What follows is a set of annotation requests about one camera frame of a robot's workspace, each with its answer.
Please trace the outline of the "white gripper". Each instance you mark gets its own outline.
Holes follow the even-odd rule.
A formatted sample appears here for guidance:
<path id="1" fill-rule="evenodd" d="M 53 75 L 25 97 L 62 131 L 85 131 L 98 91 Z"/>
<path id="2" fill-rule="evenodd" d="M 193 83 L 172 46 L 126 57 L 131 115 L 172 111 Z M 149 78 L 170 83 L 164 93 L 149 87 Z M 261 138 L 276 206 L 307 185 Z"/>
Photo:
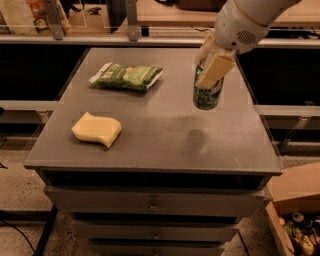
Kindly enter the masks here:
<path id="1" fill-rule="evenodd" d="M 195 64 L 203 64 L 196 82 L 199 88 L 213 87 L 235 65 L 233 54 L 213 53 L 216 45 L 242 54 L 266 36 L 269 24 L 263 9 L 264 0 L 227 0 L 194 59 Z"/>

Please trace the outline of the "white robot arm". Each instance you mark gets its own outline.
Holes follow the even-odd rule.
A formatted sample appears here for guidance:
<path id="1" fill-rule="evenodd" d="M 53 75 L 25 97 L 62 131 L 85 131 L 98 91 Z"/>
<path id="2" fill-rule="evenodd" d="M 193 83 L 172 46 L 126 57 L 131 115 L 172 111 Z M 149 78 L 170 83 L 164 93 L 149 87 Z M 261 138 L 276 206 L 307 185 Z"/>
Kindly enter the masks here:
<path id="1" fill-rule="evenodd" d="M 235 56 L 254 49 L 272 23 L 301 0 L 227 0 L 214 28 L 207 34 L 195 63 L 203 71 L 196 79 L 201 89 L 213 87 L 235 65 Z"/>

